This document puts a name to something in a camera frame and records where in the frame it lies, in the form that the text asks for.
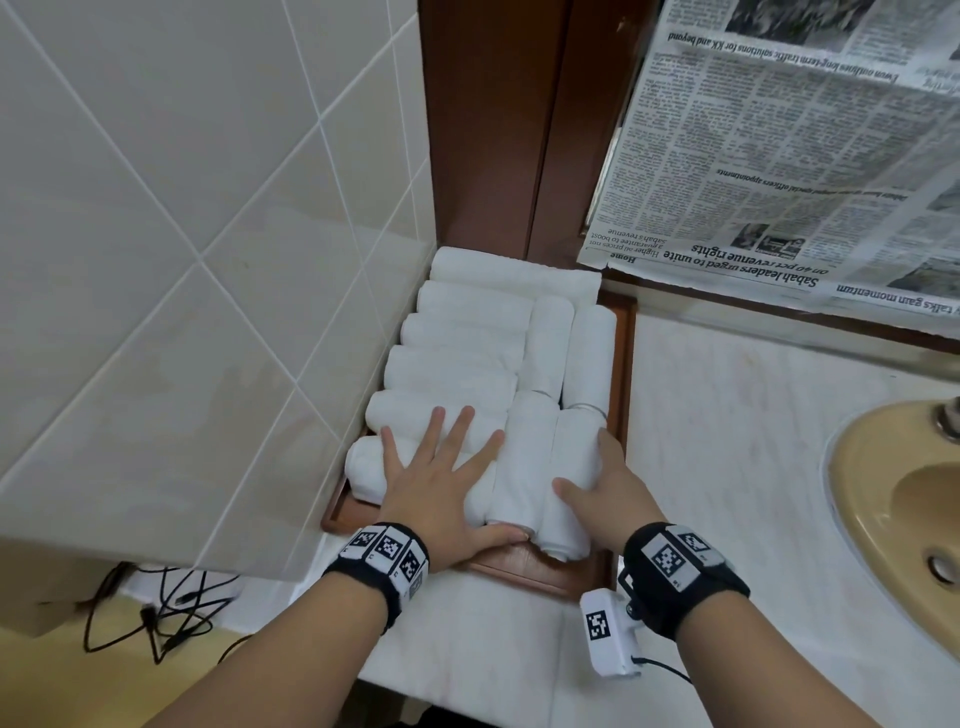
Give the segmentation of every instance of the forearm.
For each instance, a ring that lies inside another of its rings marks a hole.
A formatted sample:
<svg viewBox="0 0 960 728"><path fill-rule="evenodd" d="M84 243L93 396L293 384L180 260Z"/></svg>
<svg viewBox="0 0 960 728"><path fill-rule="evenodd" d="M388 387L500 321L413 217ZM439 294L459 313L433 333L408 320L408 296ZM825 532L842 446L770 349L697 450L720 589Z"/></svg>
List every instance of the forearm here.
<svg viewBox="0 0 960 728"><path fill-rule="evenodd" d="M740 594L721 592L694 608L677 647L718 728L876 727Z"/></svg>
<svg viewBox="0 0 960 728"><path fill-rule="evenodd" d="M331 573L148 726L330 726L386 622L380 592Z"/></svg>

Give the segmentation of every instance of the hand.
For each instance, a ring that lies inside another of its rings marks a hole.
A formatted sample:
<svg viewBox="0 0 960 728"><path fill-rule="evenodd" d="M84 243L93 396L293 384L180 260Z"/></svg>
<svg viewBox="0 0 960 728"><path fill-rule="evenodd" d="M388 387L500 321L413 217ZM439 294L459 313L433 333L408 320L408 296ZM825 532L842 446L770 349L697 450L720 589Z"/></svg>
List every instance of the hand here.
<svg viewBox="0 0 960 728"><path fill-rule="evenodd" d="M553 490L595 542L622 554L634 531L666 517L644 482L631 473L623 448L606 429L597 432L597 444L603 468L596 488L585 491L558 477Z"/></svg>
<svg viewBox="0 0 960 728"><path fill-rule="evenodd" d="M471 528L464 516L467 493L496 459L503 445L503 430L457 470L453 465L473 421L473 407L464 407L446 439L437 448L444 426L444 409L436 407L430 426L407 468L396 454L394 434L380 430L387 493L380 520L401 523L416 533L430 552L430 570L442 571L466 561L479 551L527 540L521 529L507 523Z"/></svg>

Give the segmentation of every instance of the left hand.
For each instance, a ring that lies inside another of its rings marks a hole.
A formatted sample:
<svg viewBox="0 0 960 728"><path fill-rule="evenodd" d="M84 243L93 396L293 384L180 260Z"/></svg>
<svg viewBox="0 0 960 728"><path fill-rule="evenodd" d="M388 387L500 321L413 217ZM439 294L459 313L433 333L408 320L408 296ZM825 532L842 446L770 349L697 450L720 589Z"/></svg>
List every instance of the left hand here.
<svg viewBox="0 0 960 728"><path fill-rule="evenodd" d="M464 407L438 448L444 409L436 407L430 416L430 426L407 468L396 454L393 432L388 427L380 430L387 493L379 519L401 523L420 536L430 552L431 571L447 569L487 548L527 540L526 533L507 523L480 528L471 528L467 524L464 516L467 493L496 459L504 440L503 430L497 430L479 452L453 470L473 414L472 407Z"/></svg>

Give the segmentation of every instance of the drain hole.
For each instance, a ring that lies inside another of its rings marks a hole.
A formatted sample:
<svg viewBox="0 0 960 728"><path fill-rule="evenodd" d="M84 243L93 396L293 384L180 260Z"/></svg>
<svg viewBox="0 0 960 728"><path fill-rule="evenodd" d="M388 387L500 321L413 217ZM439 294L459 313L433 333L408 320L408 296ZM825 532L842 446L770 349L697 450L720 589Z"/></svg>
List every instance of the drain hole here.
<svg viewBox="0 0 960 728"><path fill-rule="evenodd" d="M930 569L933 578L941 584L955 587L957 584L957 570L953 562L943 556L927 556L926 567Z"/></svg>

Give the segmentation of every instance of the faucet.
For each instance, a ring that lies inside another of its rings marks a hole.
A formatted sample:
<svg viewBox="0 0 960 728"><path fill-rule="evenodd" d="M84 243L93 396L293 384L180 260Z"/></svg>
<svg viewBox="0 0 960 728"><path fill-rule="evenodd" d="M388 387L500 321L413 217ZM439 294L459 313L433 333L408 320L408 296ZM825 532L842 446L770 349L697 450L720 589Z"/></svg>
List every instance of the faucet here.
<svg viewBox="0 0 960 728"><path fill-rule="evenodd" d="M960 397L933 408L933 423L940 430L940 434L952 443L960 445Z"/></svg>

